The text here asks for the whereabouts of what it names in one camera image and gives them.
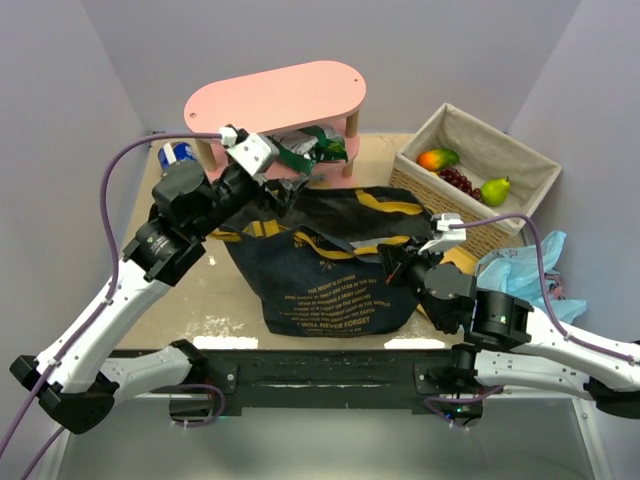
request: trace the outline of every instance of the table surface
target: table surface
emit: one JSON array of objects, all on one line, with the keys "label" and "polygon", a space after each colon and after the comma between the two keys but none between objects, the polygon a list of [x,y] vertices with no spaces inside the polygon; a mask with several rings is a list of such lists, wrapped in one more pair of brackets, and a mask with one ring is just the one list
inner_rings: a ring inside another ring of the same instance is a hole
[{"label": "table surface", "polygon": [[[356,158],[356,185],[386,185],[395,152],[411,134],[363,134],[360,154]],[[162,143],[152,145],[129,224],[126,239],[132,238],[147,220],[152,203],[151,189],[160,180],[157,151]],[[260,300],[251,291],[224,244],[207,239],[207,253],[184,276],[177,287],[153,305],[119,344],[119,348],[163,348],[179,338],[195,340],[200,348],[261,349],[382,349],[442,348],[459,343],[460,335],[437,332],[419,312],[397,332],[358,338],[300,338],[269,332]],[[472,264],[460,252],[450,252],[449,259],[463,270]]]}]

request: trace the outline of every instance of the green pear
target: green pear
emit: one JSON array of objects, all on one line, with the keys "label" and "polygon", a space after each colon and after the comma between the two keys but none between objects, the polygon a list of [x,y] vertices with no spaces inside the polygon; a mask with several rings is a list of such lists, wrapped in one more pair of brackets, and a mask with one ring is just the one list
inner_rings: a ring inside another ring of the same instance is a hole
[{"label": "green pear", "polygon": [[510,186],[509,177],[487,180],[480,189],[482,200],[490,207],[499,207],[507,199]]}]

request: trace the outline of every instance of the blue plastic bag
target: blue plastic bag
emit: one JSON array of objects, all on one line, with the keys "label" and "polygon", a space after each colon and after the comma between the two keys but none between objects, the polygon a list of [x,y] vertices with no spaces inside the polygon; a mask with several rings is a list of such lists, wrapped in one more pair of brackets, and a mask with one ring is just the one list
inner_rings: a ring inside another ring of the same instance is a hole
[{"label": "blue plastic bag", "polygon": [[[571,323],[585,312],[587,302],[565,298],[560,274],[553,270],[562,253],[566,236],[561,231],[551,232],[542,241],[542,254],[553,311],[558,320]],[[476,265],[476,275],[478,287],[508,293],[547,311],[540,290],[535,245],[503,248],[485,255]]]}]

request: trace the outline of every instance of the blue can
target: blue can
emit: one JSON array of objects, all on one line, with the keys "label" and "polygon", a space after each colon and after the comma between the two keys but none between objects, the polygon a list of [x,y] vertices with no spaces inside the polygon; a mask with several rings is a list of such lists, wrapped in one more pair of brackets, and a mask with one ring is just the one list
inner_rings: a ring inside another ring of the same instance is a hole
[{"label": "blue can", "polygon": [[165,143],[160,150],[158,150],[158,160],[162,171],[166,172],[169,166],[177,162],[197,162],[193,148],[187,142],[169,142]]}]

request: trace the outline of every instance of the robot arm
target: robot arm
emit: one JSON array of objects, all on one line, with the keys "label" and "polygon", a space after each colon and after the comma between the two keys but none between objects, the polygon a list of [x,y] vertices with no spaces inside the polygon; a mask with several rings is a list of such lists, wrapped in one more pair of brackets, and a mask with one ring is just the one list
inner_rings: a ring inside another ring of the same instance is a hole
[{"label": "robot arm", "polygon": [[[149,221],[124,249],[115,294],[106,302],[110,284],[98,293],[77,320],[35,359],[21,356],[11,372],[28,389],[47,367],[51,375],[37,392],[42,408],[73,433],[94,427],[114,405],[141,393],[207,377],[206,358],[185,340],[135,359],[109,355],[140,316],[204,254],[206,236],[249,201],[262,198],[284,210],[300,186],[283,180],[278,196],[267,189],[263,173],[277,149],[263,136],[232,127],[221,129],[222,143],[234,160],[210,183],[196,162],[171,165],[154,187]],[[55,356],[103,302],[96,321],[60,359]]]},{"label": "robot arm", "polygon": [[[569,325],[565,335],[544,311],[510,295],[479,289],[474,276],[440,263],[446,250],[466,239],[464,229],[449,228],[461,223],[456,214],[436,215],[434,239],[380,247],[388,284],[411,288],[439,331],[464,330],[467,344],[455,346],[451,365],[428,372],[430,379],[458,391],[473,391],[478,385],[559,391],[594,400],[612,415],[640,419],[640,345]],[[604,349],[633,360],[612,357]]]},{"label": "robot arm", "polygon": [[[204,254],[202,243],[210,232],[254,199],[282,213],[304,185],[281,180],[275,196],[263,173],[276,149],[260,135],[232,127],[221,133],[234,162],[214,183],[195,162],[169,168],[152,191],[148,222],[124,249],[115,295],[64,357],[55,359],[59,346],[105,302],[109,285],[54,344],[37,357],[18,357],[11,366],[30,390],[47,367],[55,367],[37,392],[39,403],[73,433],[93,428],[114,405],[136,395],[207,378],[207,358],[185,340],[137,358],[108,357],[138,318]],[[466,239],[463,229],[450,228],[461,223],[458,215],[437,215],[433,238],[426,243],[379,247],[388,284],[411,288],[438,330],[456,333],[462,327],[465,332],[468,344],[454,346],[445,366],[431,366],[417,376],[455,394],[505,384],[556,390],[593,399],[613,415],[640,418],[640,346],[567,327],[576,337],[635,359],[624,362],[568,342],[544,312],[509,295],[478,289],[473,276],[441,264],[443,252]]]}]

